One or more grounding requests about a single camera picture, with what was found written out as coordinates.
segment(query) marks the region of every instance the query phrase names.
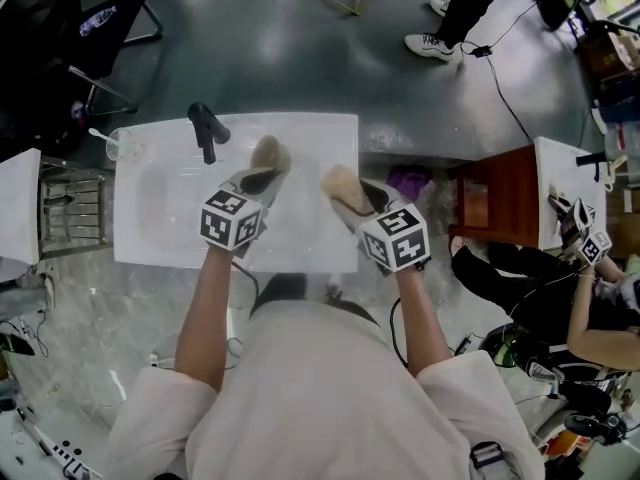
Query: white sneaker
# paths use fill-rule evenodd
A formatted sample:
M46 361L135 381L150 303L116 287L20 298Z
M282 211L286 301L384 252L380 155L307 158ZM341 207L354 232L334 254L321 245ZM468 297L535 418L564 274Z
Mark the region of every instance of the white sneaker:
M404 44L420 57L435 57L444 62L451 62L455 58L456 49L447 48L444 41L440 41L433 34L412 34L404 38Z
M433 11L442 16L447 14L447 9L449 9L449 2L445 2L444 0L429 0L429 5L433 9Z
M47 290L47 309L53 309L56 305L56 290L53 285L53 279L45 274L44 287Z

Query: gray floor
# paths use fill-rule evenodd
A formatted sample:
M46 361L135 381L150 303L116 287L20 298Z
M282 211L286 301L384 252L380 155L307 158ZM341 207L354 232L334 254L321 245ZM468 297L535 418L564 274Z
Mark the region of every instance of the gray floor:
M443 65L406 49L404 35L440 23L423 8L428 0L365 0L357 18L320 0L149 2L166 37L120 53L108 82L140 109L101 119L103 131L184 117L202 101L219 114L354 113L362 152L477 159L526 144L485 60ZM497 0L469 39L492 44L531 3ZM144 17L135 29L149 27ZM534 8L494 49L505 96L532 136L580 140L589 100L574 46L568 29L547 31ZM598 144L589 120L584 146ZM101 163L103 147L87 137L77 157Z
M101 0L84 0L91 5ZM361 152L475 159L524 146L526 139L500 101L484 60L443 65L415 57L408 33L435 31L428 0L366 0L359 18L343 17L319 0L150 0L166 26L159 43L125 49L114 88L141 99L136 114L101 119L114 127L186 116L202 101L216 113L331 111L360 117ZM470 39L494 42L531 0L499 0ZM150 26L141 20L139 28ZM584 146L601 137L585 121L588 98L567 31L545 30L537 11L525 15L495 48L503 91L533 135ZM75 158L105 163L104 144L87 137ZM425 283L452 347L470 332L483 336L506 321L503 312L466 291L449 268L446 227L453 197L433 186L422 208L429 218L433 261ZM42 325L49 359L12 357L25 394L42 413L65 407L105 435L149 354L171 342L195 287L197 272L119 264L112 251L49 262L57 305ZM315 279L321 293L326 279ZM364 259L344 276L345 295L386 325L397 296ZM234 276L230 306L242 337L251 284ZM32 326L37 324L37 315ZM514 399L545 392L520 371L505 380ZM533 401L520 406L537 414Z
M500 308L471 294L453 276L445 234L453 201L452 183L435 183L425 190L418 205L427 216L430 230L432 261L425 269L425 287L449 345L456 348L467 334L484 336L508 319ZM481 248L475 249L482 254ZM359 263L357 273L340 279L344 298L370 311L390 345L389 311L398 296L394 279L382 278L362 255ZM198 271L116 263L112 250L50 260L41 268L52 276L56 287L56 306L40 328L40 338L50 355L42 357L32 340L35 357L7 357L23 394L42 421L55 419L61 411L73 413L84 422L83 428L98 436L98 442L104 442L122 405L123 393L126 396L131 391L137 373L149 364L150 354L156 352L160 359L173 356ZM261 288L269 277L258 275ZM313 276L309 298L320 300L327 281L328 276ZM251 283L234 272L230 336L244 339L253 298ZM40 318L36 313L25 316L25 321L36 329ZM399 345L404 350L400 313L396 324ZM473 340L470 350L480 343L477 338ZM234 361L229 355L228 364ZM503 374L516 401L549 392L548 385L529 379L520 370L505 370ZM553 407L542 400L519 406L530 428L537 427L543 421L541 413L548 414Z

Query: black faucet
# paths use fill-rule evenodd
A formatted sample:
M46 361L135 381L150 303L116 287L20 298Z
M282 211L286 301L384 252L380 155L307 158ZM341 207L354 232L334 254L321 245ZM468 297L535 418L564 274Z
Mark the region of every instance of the black faucet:
M213 141L224 144L231 138L231 132L226 128L204 103L194 103L189 107L187 117L193 123L198 147L204 154L204 163L211 165L216 161Z

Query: black chair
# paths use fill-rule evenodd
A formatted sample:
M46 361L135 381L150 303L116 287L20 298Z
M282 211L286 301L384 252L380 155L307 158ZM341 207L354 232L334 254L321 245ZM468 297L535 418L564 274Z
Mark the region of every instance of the black chair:
M127 39L142 8L156 29ZM123 46L158 40L162 30L146 0L109 0L85 11L80 0L6 0L0 7L0 65L7 71L2 74L4 96L10 95L14 103L30 101L51 73L64 70L91 84L87 115L135 112L136 103L99 80L111 74ZM124 101L125 106L94 112L97 89Z

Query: white sink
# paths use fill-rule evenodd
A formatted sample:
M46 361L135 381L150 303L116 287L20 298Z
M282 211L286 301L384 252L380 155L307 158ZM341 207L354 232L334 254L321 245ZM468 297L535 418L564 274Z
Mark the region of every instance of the white sink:
M358 118L343 114L270 113L218 116L231 139L203 161L193 126L176 119L128 128L144 144L136 163L119 161L114 203L115 259L200 268L200 204L249 167L265 135L289 148L291 171L269 211L267 230L240 262L262 272L346 273L357 270L356 242L333 213L320 179L335 164L358 172Z

